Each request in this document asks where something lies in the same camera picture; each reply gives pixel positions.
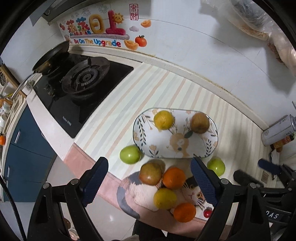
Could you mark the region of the oval floral ceramic plate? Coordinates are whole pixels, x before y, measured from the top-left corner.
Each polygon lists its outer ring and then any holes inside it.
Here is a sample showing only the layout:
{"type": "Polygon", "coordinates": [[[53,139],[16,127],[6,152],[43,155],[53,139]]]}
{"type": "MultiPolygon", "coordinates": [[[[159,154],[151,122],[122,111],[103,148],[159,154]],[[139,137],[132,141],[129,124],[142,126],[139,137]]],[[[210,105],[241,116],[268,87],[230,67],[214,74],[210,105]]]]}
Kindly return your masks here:
{"type": "Polygon", "coordinates": [[[210,127],[203,134],[195,133],[190,128],[191,118],[200,111],[149,108],[141,113],[133,124],[133,141],[147,156],[159,159],[189,159],[194,156],[211,156],[218,145],[218,130],[208,116],[210,127]],[[158,130],[154,125],[154,116],[162,111],[169,111],[175,121],[168,130],[158,130]]]}

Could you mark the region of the plastic bag with eggs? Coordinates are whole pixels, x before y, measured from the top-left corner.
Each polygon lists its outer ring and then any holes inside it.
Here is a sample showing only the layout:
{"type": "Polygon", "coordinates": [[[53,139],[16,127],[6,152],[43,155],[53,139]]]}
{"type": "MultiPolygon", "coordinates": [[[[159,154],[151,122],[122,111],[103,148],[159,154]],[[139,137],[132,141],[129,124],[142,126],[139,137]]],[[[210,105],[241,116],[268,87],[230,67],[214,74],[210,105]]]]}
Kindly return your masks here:
{"type": "Polygon", "coordinates": [[[268,42],[275,47],[279,58],[295,77],[295,49],[278,25],[273,26],[268,42]]]}

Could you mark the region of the red cherry tomato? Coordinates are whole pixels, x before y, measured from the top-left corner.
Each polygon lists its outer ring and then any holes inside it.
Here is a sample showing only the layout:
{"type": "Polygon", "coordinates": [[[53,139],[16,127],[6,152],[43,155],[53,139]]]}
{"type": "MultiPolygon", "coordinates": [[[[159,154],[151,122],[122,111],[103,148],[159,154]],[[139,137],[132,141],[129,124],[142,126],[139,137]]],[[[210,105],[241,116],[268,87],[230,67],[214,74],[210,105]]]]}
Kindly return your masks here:
{"type": "Polygon", "coordinates": [[[205,217],[205,218],[209,218],[210,216],[211,216],[211,214],[212,214],[212,209],[211,208],[207,208],[207,209],[205,209],[204,211],[203,211],[203,216],[205,217]]]}

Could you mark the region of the black gas stove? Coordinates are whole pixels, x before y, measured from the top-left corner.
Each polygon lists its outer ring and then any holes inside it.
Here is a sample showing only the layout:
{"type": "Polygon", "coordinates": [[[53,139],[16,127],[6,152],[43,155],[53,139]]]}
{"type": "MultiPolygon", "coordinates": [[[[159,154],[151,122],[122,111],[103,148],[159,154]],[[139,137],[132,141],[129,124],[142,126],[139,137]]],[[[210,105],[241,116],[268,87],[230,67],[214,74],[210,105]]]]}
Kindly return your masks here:
{"type": "Polygon", "coordinates": [[[104,57],[62,53],[34,91],[55,121],[76,137],[93,111],[133,71],[104,57]]]}

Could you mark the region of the striped cat table mat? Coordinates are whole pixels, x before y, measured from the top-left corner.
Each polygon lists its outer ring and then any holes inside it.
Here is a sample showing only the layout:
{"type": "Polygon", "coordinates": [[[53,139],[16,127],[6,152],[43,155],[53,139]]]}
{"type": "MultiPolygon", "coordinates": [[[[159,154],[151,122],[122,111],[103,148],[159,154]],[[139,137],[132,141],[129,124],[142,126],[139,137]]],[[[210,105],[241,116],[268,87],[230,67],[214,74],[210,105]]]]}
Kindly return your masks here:
{"type": "Polygon", "coordinates": [[[267,158],[270,148],[262,144],[261,129],[247,116],[225,100],[200,85],[149,64],[141,64],[130,73],[100,104],[86,122],[64,160],[76,177],[92,168],[99,157],[109,162],[109,171],[99,189],[99,196],[128,215],[149,225],[179,235],[196,237],[206,218],[198,207],[195,218],[181,223],[171,211],[154,206],[153,196],[158,186],[142,184],[138,173],[148,161],[160,162],[165,169],[176,166],[191,177],[189,159],[151,158],[142,151],[138,162],[129,165],[121,161],[120,151],[135,146],[133,124],[149,108],[173,108],[200,111],[208,115],[218,130],[218,145],[212,156],[226,166],[224,178],[233,180],[234,171],[241,169],[269,187],[271,176],[257,166],[267,158]]]}

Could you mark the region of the plastic bag with dark contents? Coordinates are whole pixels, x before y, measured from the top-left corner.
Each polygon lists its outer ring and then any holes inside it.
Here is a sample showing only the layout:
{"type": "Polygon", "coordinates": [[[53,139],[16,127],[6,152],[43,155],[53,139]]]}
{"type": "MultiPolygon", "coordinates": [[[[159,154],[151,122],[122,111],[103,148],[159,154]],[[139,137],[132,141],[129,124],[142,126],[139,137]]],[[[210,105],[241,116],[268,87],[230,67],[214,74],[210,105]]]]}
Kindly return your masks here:
{"type": "Polygon", "coordinates": [[[267,41],[273,21],[254,1],[202,1],[230,23],[254,38],[267,41]]]}

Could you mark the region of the dish drying rack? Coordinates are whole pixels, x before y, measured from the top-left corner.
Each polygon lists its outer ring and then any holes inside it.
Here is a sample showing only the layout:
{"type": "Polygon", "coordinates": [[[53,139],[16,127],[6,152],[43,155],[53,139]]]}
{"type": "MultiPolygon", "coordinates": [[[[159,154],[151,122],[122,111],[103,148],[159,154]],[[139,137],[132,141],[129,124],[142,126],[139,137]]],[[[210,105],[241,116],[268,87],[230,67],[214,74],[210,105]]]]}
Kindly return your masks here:
{"type": "Polygon", "coordinates": [[[1,133],[14,119],[27,97],[22,91],[13,96],[18,85],[16,78],[1,60],[1,133]]]}

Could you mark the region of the brown red apple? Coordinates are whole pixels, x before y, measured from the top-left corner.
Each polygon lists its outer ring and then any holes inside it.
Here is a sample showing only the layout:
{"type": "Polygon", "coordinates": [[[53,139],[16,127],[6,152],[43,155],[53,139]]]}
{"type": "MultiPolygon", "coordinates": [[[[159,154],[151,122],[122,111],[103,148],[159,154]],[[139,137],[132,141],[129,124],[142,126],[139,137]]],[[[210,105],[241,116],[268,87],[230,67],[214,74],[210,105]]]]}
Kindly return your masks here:
{"type": "Polygon", "coordinates": [[[190,128],[193,132],[203,134],[210,127],[210,121],[204,113],[195,113],[190,122],[190,128]]]}
{"type": "Polygon", "coordinates": [[[159,164],[146,163],[140,168],[139,179],[146,185],[155,186],[160,182],[162,175],[162,168],[159,164]]]}

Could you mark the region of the green apple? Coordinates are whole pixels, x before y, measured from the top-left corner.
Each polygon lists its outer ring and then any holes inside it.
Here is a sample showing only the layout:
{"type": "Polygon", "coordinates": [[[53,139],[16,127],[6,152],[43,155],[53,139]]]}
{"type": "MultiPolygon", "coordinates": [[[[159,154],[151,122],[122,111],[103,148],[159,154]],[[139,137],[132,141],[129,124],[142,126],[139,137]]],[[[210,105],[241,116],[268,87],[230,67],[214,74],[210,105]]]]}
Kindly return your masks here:
{"type": "Polygon", "coordinates": [[[207,163],[207,168],[215,172],[215,174],[220,177],[225,172],[225,164],[219,157],[212,157],[207,163]]]}
{"type": "Polygon", "coordinates": [[[121,161],[129,165],[138,162],[141,156],[142,153],[137,146],[127,146],[123,148],[119,154],[121,161]]]}

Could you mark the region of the blue kitchen cabinet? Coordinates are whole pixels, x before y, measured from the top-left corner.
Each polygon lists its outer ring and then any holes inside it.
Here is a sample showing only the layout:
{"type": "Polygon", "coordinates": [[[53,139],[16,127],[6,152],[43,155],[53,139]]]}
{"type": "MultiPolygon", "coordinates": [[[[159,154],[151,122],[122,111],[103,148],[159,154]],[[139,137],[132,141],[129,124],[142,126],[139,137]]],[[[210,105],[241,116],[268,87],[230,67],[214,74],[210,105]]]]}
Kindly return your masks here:
{"type": "Polygon", "coordinates": [[[26,107],[13,132],[4,166],[4,180],[14,202],[36,201],[56,156],[26,107]]]}

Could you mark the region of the orange tangerine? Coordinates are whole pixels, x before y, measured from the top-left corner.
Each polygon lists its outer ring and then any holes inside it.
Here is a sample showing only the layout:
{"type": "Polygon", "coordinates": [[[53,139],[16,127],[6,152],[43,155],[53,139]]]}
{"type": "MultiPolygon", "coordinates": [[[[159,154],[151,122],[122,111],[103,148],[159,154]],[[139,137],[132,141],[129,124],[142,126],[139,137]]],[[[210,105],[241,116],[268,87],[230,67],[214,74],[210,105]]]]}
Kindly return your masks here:
{"type": "Polygon", "coordinates": [[[189,222],[196,215],[196,208],[191,203],[179,204],[173,212],[174,219],[178,222],[189,222]]]}
{"type": "Polygon", "coordinates": [[[163,175],[163,185],[168,189],[181,189],[185,181],[185,172],[177,167],[169,168],[163,175]]]}

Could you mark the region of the colourful wall sticker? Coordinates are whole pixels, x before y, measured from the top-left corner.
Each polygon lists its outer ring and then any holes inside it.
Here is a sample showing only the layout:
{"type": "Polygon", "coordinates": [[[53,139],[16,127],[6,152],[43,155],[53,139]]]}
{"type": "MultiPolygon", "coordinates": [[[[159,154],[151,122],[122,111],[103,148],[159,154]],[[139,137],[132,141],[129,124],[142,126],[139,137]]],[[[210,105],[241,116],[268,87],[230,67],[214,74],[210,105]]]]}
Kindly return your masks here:
{"type": "Polygon", "coordinates": [[[151,1],[103,1],[75,10],[57,21],[72,45],[140,51],[152,29],[151,1]]]}

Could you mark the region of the orange on far counter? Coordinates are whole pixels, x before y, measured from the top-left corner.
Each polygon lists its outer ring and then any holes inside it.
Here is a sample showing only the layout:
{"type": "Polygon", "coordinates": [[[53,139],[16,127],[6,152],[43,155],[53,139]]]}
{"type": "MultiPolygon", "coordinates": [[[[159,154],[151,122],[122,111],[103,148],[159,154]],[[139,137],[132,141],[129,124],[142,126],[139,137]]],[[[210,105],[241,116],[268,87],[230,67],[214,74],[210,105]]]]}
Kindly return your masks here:
{"type": "Polygon", "coordinates": [[[1,146],[4,146],[5,143],[6,143],[6,137],[3,136],[3,135],[0,135],[0,145],[1,145],[1,146]]]}

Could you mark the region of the black frying pan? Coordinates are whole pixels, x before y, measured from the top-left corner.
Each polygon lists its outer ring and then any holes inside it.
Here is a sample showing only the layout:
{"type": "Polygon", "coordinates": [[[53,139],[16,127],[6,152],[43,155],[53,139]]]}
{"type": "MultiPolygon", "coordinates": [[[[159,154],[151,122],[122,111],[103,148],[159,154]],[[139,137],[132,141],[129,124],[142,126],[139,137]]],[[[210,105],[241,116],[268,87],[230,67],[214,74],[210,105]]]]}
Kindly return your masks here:
{"type": "Polygon", "coordinates": [[[59,56],[63,53],[68,52],[70,46],[70,42],[68,40],[65,40],[64,42],[56,45],[54,48],[49,50],[47,53],[45,53],[33,66],[32,73],[27,76],[22,83],[17,87],[15,92],[12,94],[11,99],[13,99],[25,86],[25,84],[28,82],[29,78],[33,76],[36,73],[45,73],[50,71],[53,66],[57,65],[57,59],[60,58],[59,56]]]}

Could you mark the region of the yellow lemon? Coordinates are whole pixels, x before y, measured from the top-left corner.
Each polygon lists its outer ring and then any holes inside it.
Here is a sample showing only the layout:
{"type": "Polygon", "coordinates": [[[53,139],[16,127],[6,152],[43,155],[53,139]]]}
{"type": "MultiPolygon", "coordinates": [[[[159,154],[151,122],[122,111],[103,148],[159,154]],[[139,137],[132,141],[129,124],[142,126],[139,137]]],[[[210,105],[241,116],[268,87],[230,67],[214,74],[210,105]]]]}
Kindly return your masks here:
{"type": "Polygon", "coordinates": [[[162,110],[154,116],[154,125],[161,131],[168,130],[174,124],[174,121],[173,115],[166,110],[162,110]]]}
{"type": "Polygon", "coordinates": [[[168,188],[160,188],[153,197],[154,205],[161,210],[168,210],[176,207],[178,202],[177,194],[168,188]]]}

